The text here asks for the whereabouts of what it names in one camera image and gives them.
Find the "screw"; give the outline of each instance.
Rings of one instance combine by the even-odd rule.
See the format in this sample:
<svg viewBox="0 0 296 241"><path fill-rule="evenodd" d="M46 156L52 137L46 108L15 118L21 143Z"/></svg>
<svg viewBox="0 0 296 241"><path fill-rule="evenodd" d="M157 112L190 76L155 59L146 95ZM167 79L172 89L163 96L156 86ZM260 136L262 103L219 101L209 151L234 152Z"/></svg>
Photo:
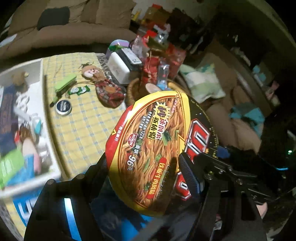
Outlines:
<svg viewBox="0 0 296 241"><path fill-rule="evenodd" d="M48 181L47 181L47 184L48 185L51 185L51 184L53 184L54 183L54 180L53 179L49 179Z"/></svg>
<svg viewBox="0 0 296 241"><path fill-rule="evenodd" d="M240 184L240 185L243 184L242 179L238 178L237 183Z"/></svg>
<svg viewBox="0 0 296 241"><path fill-rule="evenodd" d="M84 178L84 174L80 173L76 176L77 179L83 179Z"/></svg>
<svg viewBox="0 0 296 241"><path fill-rule="evenodd" d="M213 175L209 172L208 174L205 174L205 179L212 180L213 179Z"/></svg>

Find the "yellow plaid tablecloth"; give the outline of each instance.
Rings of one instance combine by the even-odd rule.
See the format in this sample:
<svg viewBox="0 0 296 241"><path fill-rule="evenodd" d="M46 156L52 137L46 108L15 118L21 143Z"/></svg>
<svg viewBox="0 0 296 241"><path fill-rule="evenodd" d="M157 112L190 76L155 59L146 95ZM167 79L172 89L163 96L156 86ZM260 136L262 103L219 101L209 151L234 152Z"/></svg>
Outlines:
<svg viewBox="0 0 296 241"><path fill-rule="evenodd" d="M80 66L87 62L94 62L93 65L101 68L95 53L71 53L43 59L44 74L47 75L46 106L55 96L55 84L67 75L75 73L77 82L85 81ZM124 112L123 106L116 109L104 107L96 96L95 86L88 86L90 92L71 95L69 101L73 109L69 115L60 116L54 108L48 107L47 110L60 161L70 178L97 163L105 151L109 135Z"/></svg>

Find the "dark gray pillow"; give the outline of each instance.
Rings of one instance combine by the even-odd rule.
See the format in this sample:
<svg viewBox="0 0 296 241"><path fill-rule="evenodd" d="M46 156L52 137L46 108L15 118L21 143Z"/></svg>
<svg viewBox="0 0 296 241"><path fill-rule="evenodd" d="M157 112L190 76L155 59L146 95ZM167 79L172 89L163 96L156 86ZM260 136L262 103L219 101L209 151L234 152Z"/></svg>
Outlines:
<svg viewBox="0 0 296 241"><path fill-rule="evenodd" d="M69 22L70 9L68 7L48 8L41 14L37 29L40 30L47 26L65 25Z"/></svg>

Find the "remote control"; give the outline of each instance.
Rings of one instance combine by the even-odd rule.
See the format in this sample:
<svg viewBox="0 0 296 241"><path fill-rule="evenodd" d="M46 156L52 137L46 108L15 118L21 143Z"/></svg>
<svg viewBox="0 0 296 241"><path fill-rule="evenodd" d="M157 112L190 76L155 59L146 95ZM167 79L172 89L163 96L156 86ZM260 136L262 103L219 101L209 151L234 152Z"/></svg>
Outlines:
<svg viewBox="0 0 296 241"><path fill-rule="evenodd" d="M122 51L128 58L131 64L142 64L141 60L131 51L130 48L122 48Z"/></svg>

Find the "tin lid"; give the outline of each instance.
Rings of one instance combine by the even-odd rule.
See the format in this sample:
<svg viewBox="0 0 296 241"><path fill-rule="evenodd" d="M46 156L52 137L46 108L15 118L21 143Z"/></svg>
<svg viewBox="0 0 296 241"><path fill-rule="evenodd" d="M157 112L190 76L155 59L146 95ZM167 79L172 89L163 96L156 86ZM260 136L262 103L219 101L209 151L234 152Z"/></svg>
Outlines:
<svg viewBox="0 0 296 241"><path fill-rule="evenodd" d="M72 111L72 105L68 100L60 100L56 104L56 112L59 115L68 115Z"/></svg>

